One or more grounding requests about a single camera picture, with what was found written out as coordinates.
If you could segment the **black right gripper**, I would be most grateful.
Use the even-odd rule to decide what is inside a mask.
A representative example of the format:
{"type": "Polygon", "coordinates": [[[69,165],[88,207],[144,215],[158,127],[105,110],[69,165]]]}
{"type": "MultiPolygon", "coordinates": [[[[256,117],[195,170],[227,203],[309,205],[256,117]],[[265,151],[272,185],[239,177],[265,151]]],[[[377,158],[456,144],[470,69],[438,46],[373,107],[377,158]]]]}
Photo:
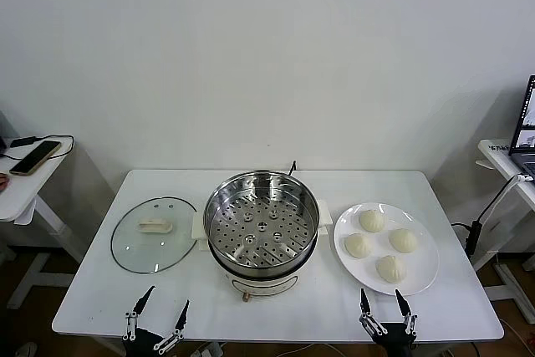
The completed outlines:
{"type": "Polygon", "coordinates": [[[359,322],[373,341],[383,347],[388,357],[412,357],[411,346],[415,341],[415,322],[418,318],[410,309],[409,303],[396,289],[395,297],[404,323],[383,323],[377,321],[371,313],[371,307],[364,288],[360,289],[359,322]]]}

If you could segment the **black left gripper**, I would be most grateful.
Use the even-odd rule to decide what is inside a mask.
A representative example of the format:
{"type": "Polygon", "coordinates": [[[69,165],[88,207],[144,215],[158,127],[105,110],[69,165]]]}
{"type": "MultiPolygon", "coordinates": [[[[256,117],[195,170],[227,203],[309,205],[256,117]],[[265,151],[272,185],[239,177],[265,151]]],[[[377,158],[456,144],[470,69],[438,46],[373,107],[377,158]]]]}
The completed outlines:
{"type": "Polygon", "coordinates": [[[146,329],[138,328],[138,319],[143,313],[155,286],[151,286],[145,294],[137,300],[131,311],[125,312],[125,327],[122,335],[122,344],[125,347],[126,357],[158,357],[158,352],[168,352],[183,339],[183,331],[187,321],[187,311],[190,300],[186,301],[175,328],[165,338],[146,329]]]}

